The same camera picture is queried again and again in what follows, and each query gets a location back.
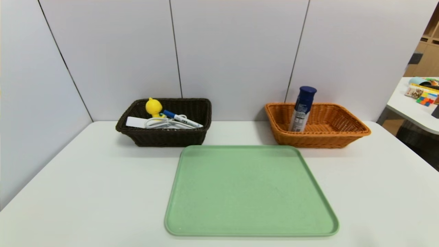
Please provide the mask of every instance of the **wall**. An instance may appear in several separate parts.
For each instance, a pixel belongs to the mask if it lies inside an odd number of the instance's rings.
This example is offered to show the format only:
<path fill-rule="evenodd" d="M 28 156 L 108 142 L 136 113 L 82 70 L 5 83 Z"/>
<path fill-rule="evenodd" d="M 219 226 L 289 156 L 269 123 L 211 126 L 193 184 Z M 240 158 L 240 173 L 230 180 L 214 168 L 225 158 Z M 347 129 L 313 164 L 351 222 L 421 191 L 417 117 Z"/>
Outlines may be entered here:
<path fill-rule="evenodd" d="M 2 1 L 1 191 L 9 201 L 91 119 L 36 0 Z"/>
<path fill-rule="evenodd" d="M 287 101 L 302 85 L 316 102 L 376 121 L 404 74 L 437 0 L 311 0 Z"/>
<path fill-rule="evenodd" d="M 184 98 L 213 120 L 266 120 L 283 102 L 308 0 L 171 0 Z"/>
<path fill-rule="evenodd" d="M 94 121 L 181 98 L 169 0 L 40 0 Z"/>

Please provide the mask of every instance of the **table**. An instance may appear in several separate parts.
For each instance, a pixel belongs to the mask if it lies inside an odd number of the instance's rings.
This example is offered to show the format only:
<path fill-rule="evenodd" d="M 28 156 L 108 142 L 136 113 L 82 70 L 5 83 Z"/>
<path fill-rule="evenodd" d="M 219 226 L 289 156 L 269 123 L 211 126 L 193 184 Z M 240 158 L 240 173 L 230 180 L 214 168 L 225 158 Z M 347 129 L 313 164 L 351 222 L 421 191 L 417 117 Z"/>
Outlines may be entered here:
<path fill-rule="evenodd" d="M 164 216 L 182 148 L 139 148 L 95 122 L 0 212 L 0 246 L 437 246 L 439 173 L 381 126 L 300 149 L 339 221 L 324 238 L 175 237 Z M 268 122 L 212 122 L 206 145 L 276 144 Z"/>
<path fill-rule="evenodd" d="M 437 105 L 424 106 L 415 102 L 414 98 L 405 96 L 411 77 L 403 77 L 387 102 L 387 108 L 432 134 L 439 134 L 439 119 L 432 116 Z M 387 114 L 384 110 L 380 117 L 384 122 Z"/>

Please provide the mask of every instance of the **rubik's cube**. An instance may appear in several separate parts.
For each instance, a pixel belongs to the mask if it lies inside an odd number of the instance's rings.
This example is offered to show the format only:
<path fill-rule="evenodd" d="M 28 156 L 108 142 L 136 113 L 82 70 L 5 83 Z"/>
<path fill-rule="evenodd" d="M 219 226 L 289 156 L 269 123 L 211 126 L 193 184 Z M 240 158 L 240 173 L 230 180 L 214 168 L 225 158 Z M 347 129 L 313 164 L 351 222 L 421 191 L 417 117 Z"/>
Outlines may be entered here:
<path fill-rule="evenodd" d="M 430 94 L 427 92 L 424 92 L 420 95 L 420 97 L 416 100 L 421 105 L 429 106 L 430 104 L 433 104 L 435 100 L 437 99 L 437 94 Z"/>

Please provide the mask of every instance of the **blue marker cap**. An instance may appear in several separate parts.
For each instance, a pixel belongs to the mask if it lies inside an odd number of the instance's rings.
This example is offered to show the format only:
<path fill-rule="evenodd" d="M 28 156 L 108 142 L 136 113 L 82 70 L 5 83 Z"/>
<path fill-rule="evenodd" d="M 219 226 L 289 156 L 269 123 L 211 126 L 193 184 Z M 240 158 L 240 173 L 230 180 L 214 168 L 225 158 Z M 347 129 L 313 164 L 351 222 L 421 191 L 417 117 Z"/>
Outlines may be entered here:
<path fill-rule="evenodd" d="M 317 93 L 317 89 L 308 86 L 300 87 L 299 98 L 300 100 L 313 100 L 314 94 Z"/>
<path fill-rule="evenodd" d="M 175 114 L 174 113 L 172 113 L 172 112 L 170 112 L 170 111 L 167 111 L 167 110 L 164 110 L 163 111 L 163 114 L 165 114 L 167 117 L 169 117 L 169 118 L 174 118 L 174 116 L 175 116 Z"/>

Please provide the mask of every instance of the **charging cable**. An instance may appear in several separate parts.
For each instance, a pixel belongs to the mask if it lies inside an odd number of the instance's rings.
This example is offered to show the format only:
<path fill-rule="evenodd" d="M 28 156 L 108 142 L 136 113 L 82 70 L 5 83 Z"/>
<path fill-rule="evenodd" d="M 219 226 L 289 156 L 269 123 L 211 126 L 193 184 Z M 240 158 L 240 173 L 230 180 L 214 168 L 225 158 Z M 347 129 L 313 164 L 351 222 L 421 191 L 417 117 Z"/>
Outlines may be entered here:
<path fill-rule="evenodd" d="M 178 115 L 179 117 L 187 119 L 186 115 Z M 196 129 L 196 127 L 191 126 L 189 124 L 185 124 L 182 122 L 174 121 L 173 118 L 161 118 L 161 117 L 152 117 L 145 121 L 146 129 L 164 129 L 164 128 L 172 128 L 172 129 Z"/>

